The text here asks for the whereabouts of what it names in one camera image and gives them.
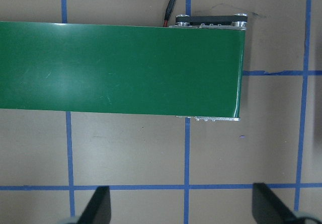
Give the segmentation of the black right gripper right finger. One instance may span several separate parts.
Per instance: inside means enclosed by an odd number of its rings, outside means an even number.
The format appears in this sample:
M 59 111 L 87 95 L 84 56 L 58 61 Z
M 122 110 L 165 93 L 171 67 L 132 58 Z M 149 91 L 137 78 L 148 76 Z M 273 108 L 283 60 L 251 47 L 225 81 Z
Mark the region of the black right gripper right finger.
M 252 215 L 256 223 L 301 223 L 295 214 L 265 184 L 254 183 Z

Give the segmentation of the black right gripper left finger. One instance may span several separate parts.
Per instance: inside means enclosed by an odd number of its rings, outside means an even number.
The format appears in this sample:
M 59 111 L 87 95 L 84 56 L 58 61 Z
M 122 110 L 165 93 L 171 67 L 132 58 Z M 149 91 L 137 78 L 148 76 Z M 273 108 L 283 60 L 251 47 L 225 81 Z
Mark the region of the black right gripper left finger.
M 110 223 L 111 199 L 109 186 L 99 186 L 78 219 L 78 223 Z

